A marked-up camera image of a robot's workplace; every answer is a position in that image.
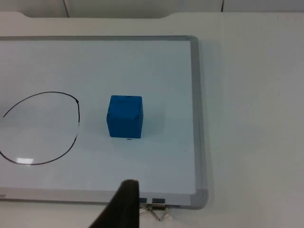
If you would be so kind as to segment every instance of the white table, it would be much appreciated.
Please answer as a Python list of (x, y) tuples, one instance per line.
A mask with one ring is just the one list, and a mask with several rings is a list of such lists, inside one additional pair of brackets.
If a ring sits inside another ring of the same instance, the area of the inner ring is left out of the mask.
[[(182, 13), (163, 19), (30, 19), (0, 13), (0, 36), (197, 36), (209, 202), (197, 211), (173, 209), (162, 222), (143, 216), (141, 226), (301, 228), (303, 24), (304, 14), (280, 13)], [(0, 202), (0, 227), (85, 228), (102, 208)]]

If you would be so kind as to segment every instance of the whiteboard frame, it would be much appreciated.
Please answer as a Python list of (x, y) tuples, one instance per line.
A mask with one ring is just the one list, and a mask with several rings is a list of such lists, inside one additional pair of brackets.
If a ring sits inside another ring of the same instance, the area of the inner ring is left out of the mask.
[[(141, 198), (152, 204), (152, 199), (165, 199), (169, 206), (178, 206), (189, 209), (200, 209), (208, 200), (207, 174), (205, 164), (204, 125), (202, 115), (201, 83), (200, 83), (200, 54), (199, 41), (195, 36), (56, 36), (56, 37), (0, 37), (0, 41), (14, 40), (102, 40), (102, 41), (189, 41), (191, 51), (192, 74), (192, 106), (193, 106), (193, 133), (195, 153), (195, 194), (171, 194), (140, 192)], [(84, 203), (108, 203), (115, 191), (93, 190), (43, 190), (0, 187), (0, 200), (39, 200)]]

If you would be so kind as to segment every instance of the white wall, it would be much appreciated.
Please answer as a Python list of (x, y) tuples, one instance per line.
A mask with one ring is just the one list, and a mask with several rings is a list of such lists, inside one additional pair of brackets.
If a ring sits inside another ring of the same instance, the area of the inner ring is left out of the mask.
[[(0, 0), (0, 11), (66, 17), (64, 0)], [(222, 0), (65, 0), (70, 17), (157, 18), (175, 12), (220, 12)]]
[(304, 12), (304, 0), (225, 0), (224, 12)]
[(158, 18), (175, 12), (217, 11), (222, 0), (66, 0), (71, 17)]
[(63, 0), (0, 0), (0, 11), (18, 11), (29, 17), (66, 17)]

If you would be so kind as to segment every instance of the foam cube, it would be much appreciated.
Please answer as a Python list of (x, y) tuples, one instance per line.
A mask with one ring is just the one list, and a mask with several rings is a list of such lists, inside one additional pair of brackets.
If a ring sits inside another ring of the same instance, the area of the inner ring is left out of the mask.
[(111, 96), (106, 122), (111, 137), (140, 138), (143, 124), (141, 96)]

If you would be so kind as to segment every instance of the black marker line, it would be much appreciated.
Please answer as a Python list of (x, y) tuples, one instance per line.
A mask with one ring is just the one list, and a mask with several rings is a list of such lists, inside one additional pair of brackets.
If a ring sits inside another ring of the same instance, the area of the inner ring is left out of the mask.
[[(70, 95), (70, 94), (66, 94), (66, 93), (62, 93), (62, 92), (55, 92), (55, 91), (43, 92), (43, 93), (34, 94), (34, 95), (32, 95), (32, 96), (29, 96), (29, 97), (23, 99), (22, 101), (19, 101), (17, 104), (15, 104), (14, 106), (12, 106), (12, 107), (4, 114), (3, 118), (4, 118), (4, 117), (5, 117), (5, 116), (6, 116), (14, 107), (16, 107), (17, 105), (19, 105), (21, 102), (23, 102), (23, 101), (25, 101), (25, 100), (27, 100), (27, 99), (29, 99), (29, 98), (31, 98), (31, 97), (40, 95), (40, 94), (63, 94), (63, 95), (66, 95), (66, 96), (69, 96), (69, 97), (73, 98), (73, 99), (76, 101), (76, 103), (77, 103), (77, 108), (78, 108), (78, 128), (79, 128), (79, 125), (80, 125), (80, 108), (79, 108), (79, 101), (78, 101), (74, 96), (72, 96), (72, 95)], [(77, 137), (78, 137), (78, 133), (76, 134), (76, 136), (75, 136), (75, 138), (74, 138), (74, 140), (73, 140), (72, 145), (70, 146), (70, 148), (69, 148), (64, 154), (60, 155), (59, 157), (57, 157), (57, 158), (55, 158), (55, 159), (52, 159), (52, 160), (46, 161), (46, 162), (32, 163), (32, 164), (19, 163), (19, 162), (16, 162), (16, 161), (13, 161), (13, 160), (9, 159), (9, 158), (6, 157), (1, 151), (0, 151), (0, 155), (1, 155), (3, 158), (5, 158), (6, 160), (8, 160), (9, 162), (14, 163), (14, 164), (18, 164), (18, 165), (43, 165), (43, 164), (47, 164), (47, 163), (54, 162), (54, 161), (58, 160), (59, 158), (62, 158), (63, 156), (65, 156), (65, 155), (72, 149), (72, 147), (74, 146)]]

